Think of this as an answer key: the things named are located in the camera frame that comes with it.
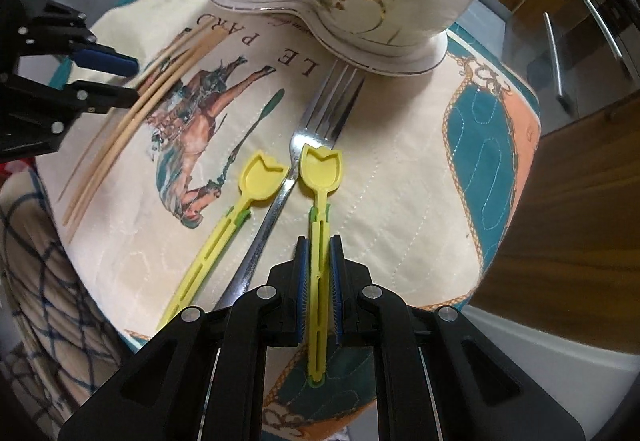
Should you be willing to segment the yellow plastic tulip spoon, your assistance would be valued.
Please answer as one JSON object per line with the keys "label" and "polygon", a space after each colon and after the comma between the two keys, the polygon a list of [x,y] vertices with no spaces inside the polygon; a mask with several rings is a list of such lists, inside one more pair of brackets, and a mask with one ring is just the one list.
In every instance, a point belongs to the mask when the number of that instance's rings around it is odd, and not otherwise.
{"label": "yellow plastic tulip spoon", "polygon": [[329,196],[343,179],[343,154],[339,149],[305,145],[300,157],[300,174],[314,194],[309,213],[309,289],[307,303],[308,380],[322,385],[326,375],[331,294]]}

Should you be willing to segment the silver metal fork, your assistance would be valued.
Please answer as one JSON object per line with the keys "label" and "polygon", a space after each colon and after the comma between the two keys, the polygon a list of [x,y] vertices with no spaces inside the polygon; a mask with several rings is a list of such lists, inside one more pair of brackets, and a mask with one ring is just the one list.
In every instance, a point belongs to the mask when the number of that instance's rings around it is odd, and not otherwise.
{"label": "silver metal fork", "polygon": [[363,70],[336,60],[326,74],[326,78],[319,84],[288,143],[291,159],[290,172],[284,179],[276,198],[273,199],[265,218],[262,219],[262,224],[239,268],[236,269],[231,282],[216,302],[215,310],[231,307],[236,299],[248,291],[258,261],[299,178],[304,146],[334,147],[355,105],[364,79],[366,79],[366,73]]}

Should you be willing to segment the quilted horse print table mat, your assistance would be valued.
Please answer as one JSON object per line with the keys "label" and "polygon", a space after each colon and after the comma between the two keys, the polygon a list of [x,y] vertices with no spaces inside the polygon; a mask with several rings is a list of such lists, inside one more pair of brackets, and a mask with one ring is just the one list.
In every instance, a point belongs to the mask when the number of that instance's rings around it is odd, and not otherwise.
{"label": "quilted horse print table mat", "polygon": [[[37,160],[66,255],[131,349],[163,311],[258,150],[288,142],[333,58],[287,15],[241,15],[209,0],[134,0],[95,24],[99,39],[151,64],[196,25],[227,37],[142,121],[84,219],[67,210],[117,116],[85,115]],[[494,260],[540,138],[538,98],[465,29],[423,76],[369,76],[337,140],[345,173],[330,227],[376,283],[409,305],[464,305]]]}

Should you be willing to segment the wooden kitchen cabinets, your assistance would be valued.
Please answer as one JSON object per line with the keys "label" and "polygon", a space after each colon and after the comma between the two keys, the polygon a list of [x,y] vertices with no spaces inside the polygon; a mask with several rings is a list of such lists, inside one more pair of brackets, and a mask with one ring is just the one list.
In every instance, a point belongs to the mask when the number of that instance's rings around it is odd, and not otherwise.
{"label": "wooden kitchen cabinets", "polygon": [[[528,0],[486,1],[507,25]],[[639,92],[541,128],[514,221],[473,302],[578,343],[638,352]]]}

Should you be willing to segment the built-in steel oven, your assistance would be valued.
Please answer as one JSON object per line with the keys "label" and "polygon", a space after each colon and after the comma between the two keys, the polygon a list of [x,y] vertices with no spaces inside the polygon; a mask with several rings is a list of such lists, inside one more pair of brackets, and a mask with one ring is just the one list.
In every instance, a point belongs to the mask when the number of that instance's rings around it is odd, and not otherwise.
{"label": "built-in steel oven", "polygon": [[503,62],[538,97],[544,134],[639,92],[635,0],[528,0],[509,19]]}

